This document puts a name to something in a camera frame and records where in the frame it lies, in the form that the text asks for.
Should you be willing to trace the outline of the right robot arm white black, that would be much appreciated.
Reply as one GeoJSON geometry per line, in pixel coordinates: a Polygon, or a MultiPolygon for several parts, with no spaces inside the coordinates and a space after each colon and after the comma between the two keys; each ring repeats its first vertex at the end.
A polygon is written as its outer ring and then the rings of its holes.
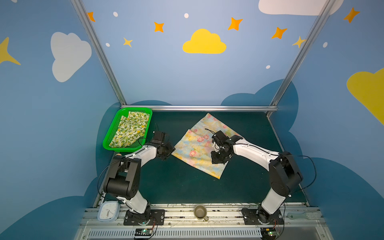
{"type": "Polygon", "coordinates": [[[262,201],[259,211],[270,216],[279,210],[285,199],[303,180],[303,175],[289,152],[278,153],[256,146],[244,138],[226,136],[219,131],[212,136],[214,150],[211,152],[213,164],[225,164],[233,155],[251,160],[269,172],[270,190],[262,201]]]}

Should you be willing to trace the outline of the pastel floral skirt pink flowers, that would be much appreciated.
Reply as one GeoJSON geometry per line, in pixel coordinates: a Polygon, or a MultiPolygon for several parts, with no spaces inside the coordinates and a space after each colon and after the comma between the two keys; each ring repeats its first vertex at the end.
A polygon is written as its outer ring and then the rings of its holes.
{"type": "Polygon", "coordinates": [[[206,114],[175,145],[172,155],[184,163],[220,179],[226,164],[212,164],[211,158],[211,152],[217,149],[212,142],[212,136],[218,131],[222,131],[228,137],[238,134],[213,115],[206,114]]]}

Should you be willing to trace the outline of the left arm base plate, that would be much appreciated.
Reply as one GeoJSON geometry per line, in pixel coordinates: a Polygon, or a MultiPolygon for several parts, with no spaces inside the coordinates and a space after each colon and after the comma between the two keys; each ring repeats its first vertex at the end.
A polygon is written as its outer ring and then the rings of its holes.
{"type": "Polygon", "coordinates": [[[165,220],[165,210],[150,210],[144,214],[137,214],[127,210],[124,217],[124,226],[149,226],[155,224],[162,226],[165,220]]]}

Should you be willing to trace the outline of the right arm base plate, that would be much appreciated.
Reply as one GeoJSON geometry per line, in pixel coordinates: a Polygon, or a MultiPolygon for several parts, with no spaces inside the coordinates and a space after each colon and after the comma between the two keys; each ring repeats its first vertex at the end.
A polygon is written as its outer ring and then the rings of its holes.
{"type": "Polygon", "coordinates": [[[283,214],[277,210],[274,214],[268,214],[263,209],[241,209],[245,225],[283,225],[283,214]]]}

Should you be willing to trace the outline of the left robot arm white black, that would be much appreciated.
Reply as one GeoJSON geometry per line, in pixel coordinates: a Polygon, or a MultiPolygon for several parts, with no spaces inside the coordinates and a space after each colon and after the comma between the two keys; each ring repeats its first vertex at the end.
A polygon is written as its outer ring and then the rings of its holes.
{"type": "Polygon", "coordinates": [[[135,214],[144,214],[148,201],[139,192],[141,168],[149,161],[167,159],[175,147],[170,143],[150,143],[125,156],[116,155],[109,167],[103,191],[128,206],[135,214]]]}

